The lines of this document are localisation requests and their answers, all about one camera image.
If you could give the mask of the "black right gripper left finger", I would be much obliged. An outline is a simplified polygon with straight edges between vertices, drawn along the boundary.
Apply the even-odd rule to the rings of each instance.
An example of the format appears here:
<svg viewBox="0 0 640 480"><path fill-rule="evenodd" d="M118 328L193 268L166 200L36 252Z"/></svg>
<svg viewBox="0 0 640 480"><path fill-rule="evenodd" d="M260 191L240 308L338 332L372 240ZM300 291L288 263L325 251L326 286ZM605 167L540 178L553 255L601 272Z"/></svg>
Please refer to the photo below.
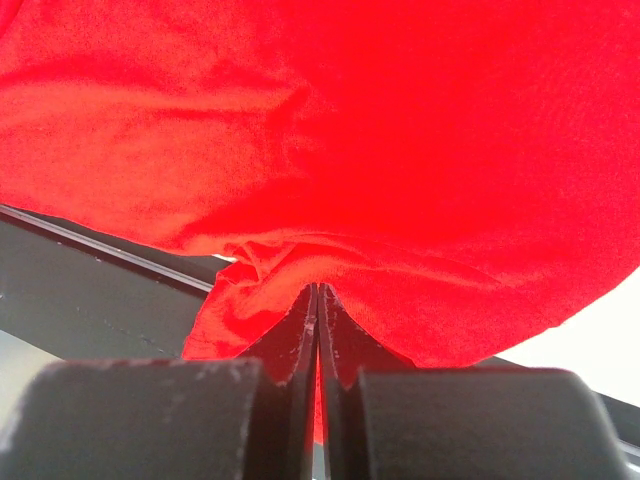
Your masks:
<svg viewBox="0 0 640 480"><path fill-rule="evenodd" d="M240 357L236 479L309 479L312 467L318 286Z"/></svg>

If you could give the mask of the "red t shirt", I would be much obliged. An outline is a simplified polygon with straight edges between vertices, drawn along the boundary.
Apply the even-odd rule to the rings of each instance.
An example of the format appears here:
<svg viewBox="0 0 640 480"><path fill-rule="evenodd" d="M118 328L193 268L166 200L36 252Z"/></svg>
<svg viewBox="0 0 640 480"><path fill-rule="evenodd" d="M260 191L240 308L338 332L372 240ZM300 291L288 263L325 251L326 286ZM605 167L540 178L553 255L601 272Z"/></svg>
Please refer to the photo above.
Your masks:
<svg viewBox="0 0 640 480"><path fill-rule="evenodd" d="M472 365L639 265L639 5L5 1L1 201L231 258L186 359L316 282Z"/></svg>

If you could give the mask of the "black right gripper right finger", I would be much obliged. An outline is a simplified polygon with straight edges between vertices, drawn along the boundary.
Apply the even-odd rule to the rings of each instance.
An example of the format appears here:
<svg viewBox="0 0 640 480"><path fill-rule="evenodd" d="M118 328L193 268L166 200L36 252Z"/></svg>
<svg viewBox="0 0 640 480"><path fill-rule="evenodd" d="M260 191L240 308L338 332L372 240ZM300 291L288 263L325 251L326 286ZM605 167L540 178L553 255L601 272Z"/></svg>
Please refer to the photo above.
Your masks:
<svg viewBox="0 0 640 480"><path fill-rule="evenodd" d="M326 477L370 479L360 374L413 370L415 364L366 332L326 283L318 291L318 335Z"/></svg>

